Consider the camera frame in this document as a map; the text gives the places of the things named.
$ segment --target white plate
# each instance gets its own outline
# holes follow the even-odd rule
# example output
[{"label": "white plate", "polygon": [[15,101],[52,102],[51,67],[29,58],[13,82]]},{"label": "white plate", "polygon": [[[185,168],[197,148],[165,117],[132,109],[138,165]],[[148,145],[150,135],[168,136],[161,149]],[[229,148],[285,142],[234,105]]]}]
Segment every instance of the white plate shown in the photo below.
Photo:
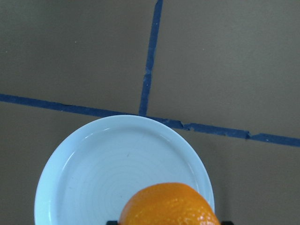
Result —
[{"label": "white plate", "polygon": [[190,185],[214,210],[210,179],[192,147],[167,126],[111,116],[67,137],[48,160],[35,199],[36,225],[105,225],[130,197],[163,182]]}]

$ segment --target gray floor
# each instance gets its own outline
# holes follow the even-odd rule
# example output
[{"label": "gray floor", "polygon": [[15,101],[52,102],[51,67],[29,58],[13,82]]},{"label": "gray floor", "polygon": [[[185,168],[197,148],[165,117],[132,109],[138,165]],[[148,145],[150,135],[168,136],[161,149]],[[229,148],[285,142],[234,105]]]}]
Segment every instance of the gray floor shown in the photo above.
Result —
[{"label": "gray floor", "polygon": [[[138,114],[155,0],[0,7],[0,94]],[[147,116],[300,139],[300,2],[169,1]],[[49,156],[99,117],[0,102],[1,214],[34,224]],[[299,224],[300,148],[175,129],[210,176],[220,220]]]}]

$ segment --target orange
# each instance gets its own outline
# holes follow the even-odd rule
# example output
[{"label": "orange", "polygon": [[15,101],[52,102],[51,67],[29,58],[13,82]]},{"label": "orange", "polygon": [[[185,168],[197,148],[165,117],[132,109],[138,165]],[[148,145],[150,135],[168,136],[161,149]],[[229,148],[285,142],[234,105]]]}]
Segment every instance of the orange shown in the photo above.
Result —
[{"label": "orange", "polygon": [[220,225],[206,200],[190,186],[162,183],[137,192],[119,225]]}]

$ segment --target plate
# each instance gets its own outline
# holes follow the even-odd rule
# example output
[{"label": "plate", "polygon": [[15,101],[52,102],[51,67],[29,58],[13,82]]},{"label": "plate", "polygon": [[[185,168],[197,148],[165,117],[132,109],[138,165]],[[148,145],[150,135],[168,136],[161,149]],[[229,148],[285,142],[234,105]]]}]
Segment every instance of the plate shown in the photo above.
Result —
[{"label": "plate", "polygon": [[98,119],[67,137],[49,158],[35,198],[36,225],[105,225],[130,197],[163,182],[188,184],[214,210],[208,174],[193,148],[145,117]]}]

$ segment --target blue painter's tape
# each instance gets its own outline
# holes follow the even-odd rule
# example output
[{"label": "blue painter's tape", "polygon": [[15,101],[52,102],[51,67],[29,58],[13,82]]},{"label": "blue painter's tape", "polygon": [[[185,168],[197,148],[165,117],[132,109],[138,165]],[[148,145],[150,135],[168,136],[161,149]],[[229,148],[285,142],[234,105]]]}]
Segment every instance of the blue painter's tape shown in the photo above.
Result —
[{"label": "blue painter's tape", "polygon": [[150,119],[156,120],[165,124],[166,126],[174,129],[182,129],[182,130],[194,130],[200,133],[206,133],[211,135],[223,135],[228,137],[236,137],[241,139],[249,139],[253,141],[260,141],[260,142],[268,142],[274,144],[282,144],[282,145],[289,145],[300,147],[300,139],[299,138],[292,138],[292,137],[285,137],[285,136],[278,136],[278,135],[269,135],[269,134],[258,134],[258,135],[251,135],[251,133],[247,130],[238,130],[232,128],[225,128],[225,127],[216,127],[204,124],[197,124],[197,123],[188,123],[183,124],[179,120],[169,120],[157,117],[148,117]]},{"label": "blue painter's tape", "polygon": [[146,62],[146,74],[143,80],[141,103],[139,108],[140,116],[147,115],[148,100],[149,100],[151,80],[152,80],[152,69],[154,65],[156,45],[158,42],[158,31],[159,31],[159,23],[160,23],[162,7],[163,7],[163,0],[158,0],[154,8],[154,14],[152,19],[152,27],[151,27],[149,46],[148,46],[148,55],[147,55],[147,62]]},{"label": "blue painter's tape", "polygon": [[[38,100],[34,98],[19,97],[13,95],[5,95],[5,94],[0,94],[0,101],[19,104],[19,105],[28,105],[28,106],[44,108],[44,109],[57,110],[62,112],[97,116],[97,117],[106,117],[106,116],[114,116],[114,115],[134,115],[134,114],[124,113],[124,112],[110,111],[110,110],[90,108],[90,107],[77,106],[77,105],[65,105],[57,102],[50,102],[50,101]],[[249,139],[253,141],[300,147],[299,138],[284,137],[284,136],[269,135],[269,134],[251,135],[249,131],[246,130],[216,127],[216,126],[197,124],[197,123],[183,124],[179,120],[170,120],[170,119],[164,119],[159,117],[148,117],[148,118],[156,120],[174,129],[194,130],[196,132],[212,134],[212,135],[224,135],[228,137]]]},{"label": "blue painter's tape", "polygon": [[0,101],[20,104],[20,105],[28,105],[28,106],[44,108],[44,109],[52,109],[57,111],[69,112],[69,113],[78,113],[78,114],[89,115],[89,116],[97,116],[97,117],[129,114],[129,113],[122,113],[122,112],[96,109],[96,108],[77,106],[77,105],[65,105],[57,102],[50,102],[50,101],[38,100],[34,98],[19,97],[19,96],[5,95],[5,94],[0,94]]}]

